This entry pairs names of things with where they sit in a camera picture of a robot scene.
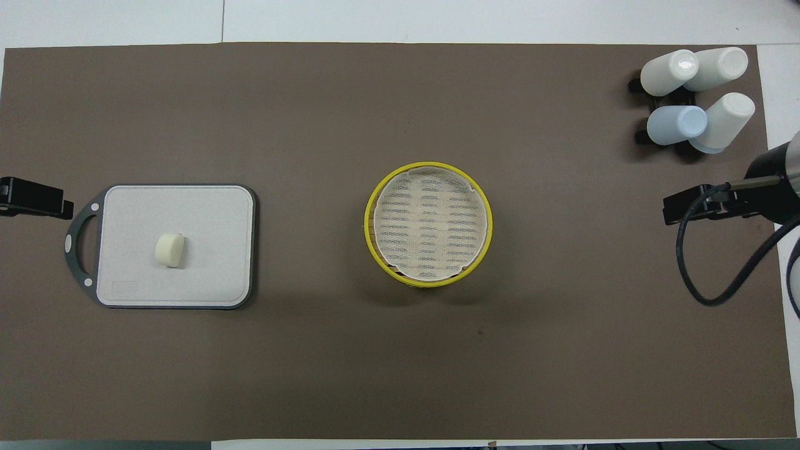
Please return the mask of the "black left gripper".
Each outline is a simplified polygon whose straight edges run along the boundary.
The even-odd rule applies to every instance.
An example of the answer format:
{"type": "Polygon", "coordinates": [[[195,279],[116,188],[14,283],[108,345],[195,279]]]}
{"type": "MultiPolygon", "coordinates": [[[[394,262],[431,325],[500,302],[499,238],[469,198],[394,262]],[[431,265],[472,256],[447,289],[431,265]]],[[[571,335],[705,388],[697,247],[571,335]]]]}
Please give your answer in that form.
{"type": "Polygon", "coordinates": [[[13,217],[18,214],[26,216],[59,217],[72,220],[74,203],[64,200],[63,190],[49,187],[42,183],[21,179],[20,177],[2,177],[1,179],[1,214],[13,217]]]}

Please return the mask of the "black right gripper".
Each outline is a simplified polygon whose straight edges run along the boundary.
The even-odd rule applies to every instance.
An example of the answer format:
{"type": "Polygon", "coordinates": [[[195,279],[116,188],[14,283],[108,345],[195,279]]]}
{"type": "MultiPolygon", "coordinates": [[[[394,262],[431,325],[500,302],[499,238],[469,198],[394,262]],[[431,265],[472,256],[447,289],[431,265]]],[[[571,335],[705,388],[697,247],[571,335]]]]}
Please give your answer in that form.
{"type": "MultiPolygon", "coordinates": [[[[798,141],[789,141],[760,154],[749,165],[744,179],[729,182],[726,191],[712,194],[690,220],[750,218],[762,216],[785,225],[799,213],[798,141]]],[[[662,199],[665,225],[680,223],[691,207],[692,191],[680,191],[662,199]]]]}

